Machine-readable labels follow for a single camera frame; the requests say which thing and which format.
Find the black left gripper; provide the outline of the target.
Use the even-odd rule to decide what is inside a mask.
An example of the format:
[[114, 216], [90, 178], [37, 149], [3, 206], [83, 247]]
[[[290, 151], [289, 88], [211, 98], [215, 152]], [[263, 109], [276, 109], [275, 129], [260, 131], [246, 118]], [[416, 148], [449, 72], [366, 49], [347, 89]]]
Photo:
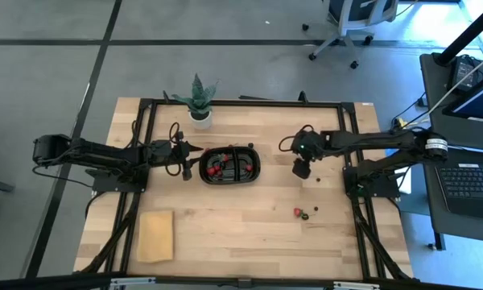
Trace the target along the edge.
[[183, 180], [190, 180], [192, 178], [191, 167], [194, 164], [198, 164], [201, 158], [187, 160], [189, 152], [203, 151], [204, 148], [184, 142], [184, 134], [182, 131], [177, 131], [174, 134], [174, 140], [175, 144], [172, 148], [171, 165], [179, 165]]

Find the black plastic divided container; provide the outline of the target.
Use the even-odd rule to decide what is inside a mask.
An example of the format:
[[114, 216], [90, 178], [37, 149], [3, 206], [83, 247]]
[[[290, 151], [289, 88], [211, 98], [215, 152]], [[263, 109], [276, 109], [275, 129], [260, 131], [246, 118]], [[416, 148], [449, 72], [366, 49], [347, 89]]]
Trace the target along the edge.
[[[222, 162], [221, 155], [229, 156], [229, 161]], [[246, 171], [246, 165], [251, 164], [253, 170]], [[207, 168], [222, 165], [222, 175], [209, 176]], [[235, 146], [234, 148], [216, 147], [203, 153], [199, 162], [200, 178], [210, 185], [246, 184], [258, 179], [261, 172], [261, 160], [254, 148]]]

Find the white round plant pot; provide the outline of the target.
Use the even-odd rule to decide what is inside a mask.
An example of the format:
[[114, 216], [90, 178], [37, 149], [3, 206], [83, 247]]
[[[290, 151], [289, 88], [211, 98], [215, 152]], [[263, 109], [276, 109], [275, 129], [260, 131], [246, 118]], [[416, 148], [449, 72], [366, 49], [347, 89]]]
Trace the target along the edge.
[[207, 130], [213, 124], [213, 113], [211, 111], [206, 111], [203, 114], [189, 111], [188, 114], [193, 127], [197, 130]]

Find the green snake plant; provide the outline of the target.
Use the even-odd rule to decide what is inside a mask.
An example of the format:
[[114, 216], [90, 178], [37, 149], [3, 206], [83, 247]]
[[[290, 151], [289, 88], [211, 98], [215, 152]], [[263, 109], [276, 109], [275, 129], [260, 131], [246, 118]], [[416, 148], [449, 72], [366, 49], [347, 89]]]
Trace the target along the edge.
[[192, 82], [191, 97], [181, 97], [178, 94], [171, 96], [176, 101], [185, 104], [190, 113], [204, 115], [212, 110], [211, 101], [217, 92], [217, 86], [218, 82], [204, 86], [196, 73]]

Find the folded yellow cloth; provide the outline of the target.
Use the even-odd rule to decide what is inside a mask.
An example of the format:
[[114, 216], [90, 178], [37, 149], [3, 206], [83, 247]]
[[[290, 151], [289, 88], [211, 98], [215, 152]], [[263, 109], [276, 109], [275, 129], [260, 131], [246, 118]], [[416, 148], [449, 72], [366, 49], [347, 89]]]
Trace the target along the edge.
[[140, 215], [137, 260], [158, 263], [174, 258], [173, 212], [155, 211]]

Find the white office chair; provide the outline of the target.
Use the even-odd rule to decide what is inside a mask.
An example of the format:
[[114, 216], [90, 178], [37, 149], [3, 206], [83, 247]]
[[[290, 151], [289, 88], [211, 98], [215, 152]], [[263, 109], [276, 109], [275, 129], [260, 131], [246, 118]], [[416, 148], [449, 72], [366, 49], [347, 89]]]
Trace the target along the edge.
[[312, 53], [308, 59], [314, 61], [327, 47], [340, 43], [350, 48], [353, 61], [351, 69], [359, 66], [359, 55], [351, 35], [363, 35], [362, 45], [369, 46], [374, 40], [374, 33], [367, 28], [380, 23], [392, 23], [397, 17], [398, 0], [321, 0], [326, 20], [333, 33]]

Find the dark grey desk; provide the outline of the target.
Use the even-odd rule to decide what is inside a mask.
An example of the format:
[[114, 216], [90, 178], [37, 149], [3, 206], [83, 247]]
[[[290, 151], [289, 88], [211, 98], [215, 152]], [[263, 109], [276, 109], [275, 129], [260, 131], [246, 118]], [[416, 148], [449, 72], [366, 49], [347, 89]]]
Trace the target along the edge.
[[[440, 66], [434, 61], [436, 53], [422, 54], [419, 58], [423, 83], [429, 108], [431, 130], [445, 137], [448, 143], [448, 159], [439, 165], [424, 166], [431, 224], [437, 240], [445, 234], [483, 240], [483, 219], [454, 214], [447, 210], [436, 168], [457, 164], [483, 164], [483, 122], [458, 118], [443, 113], [452, 101], [462, 94], [454, 94], [448, 87], [452, 64]], [[472, 72], [480, 69], [481, 62]]]

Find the black power brick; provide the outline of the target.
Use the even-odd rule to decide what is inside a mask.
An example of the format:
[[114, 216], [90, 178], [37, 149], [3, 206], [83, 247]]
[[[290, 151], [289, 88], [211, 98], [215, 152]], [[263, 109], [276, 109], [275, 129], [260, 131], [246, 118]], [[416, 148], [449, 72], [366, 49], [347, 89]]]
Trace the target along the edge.
[[480, 69], [474, 71], [468, 77], [465, 77], [468, 73], [472, 72], [479, 64], [481, 60], [476, 59], [470, 55], [458, 56], [453, 62], [451, 67], [451, 73], [448, 81], [448, 87], [454, 94], [462, 94], [468, 92], [474, 85], [477, 85], [483, 80], [483, 72]]

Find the black slanted pole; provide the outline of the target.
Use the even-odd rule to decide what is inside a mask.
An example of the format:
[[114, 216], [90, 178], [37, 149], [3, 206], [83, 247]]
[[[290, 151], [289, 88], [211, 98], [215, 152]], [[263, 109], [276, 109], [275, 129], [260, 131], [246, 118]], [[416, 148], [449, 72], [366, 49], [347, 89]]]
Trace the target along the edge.
[[483, 13], [474, 20], [434, 61], [445, 66], [449, 64], [467, 45], [483, 32]]

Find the black metal table frame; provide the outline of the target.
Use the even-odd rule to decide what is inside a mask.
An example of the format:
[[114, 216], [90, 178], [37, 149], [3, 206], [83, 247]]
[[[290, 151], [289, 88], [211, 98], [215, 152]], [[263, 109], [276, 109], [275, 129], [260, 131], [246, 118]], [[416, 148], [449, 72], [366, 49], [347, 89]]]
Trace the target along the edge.
[[[185, 106], [159, 101], [145, 112], [142, 133], [166, 139], [174, 122], [187, 141], [204, 149], [253, 143], [261, 173], [251, 183], [222, 186], [206, 184], [199, 176], [186, 181], [169, 176], [164, 168], [153, 169], [138, 211], [173, 212], [174, 258], [140, 263], [138, 229], [132, 228], [120, 239], [110, 269], [173, 279], [231, 278], [237, 285], [265, 278], [390, 276], [362, 238], [345, 195], [342, 168], [357, 162], [359, 155], [314, 163], [310, 178], [302, 180], [292, 173], [294, 156], [285, 150], [288, 136], [306, 124], [317, 130], [358, 126], [361, 131], [375, 131], [372, 105], [220, 100], [213, 104], [212, 126], [197, 130]], [[294, 208], [309, 219], [296, 217]]]

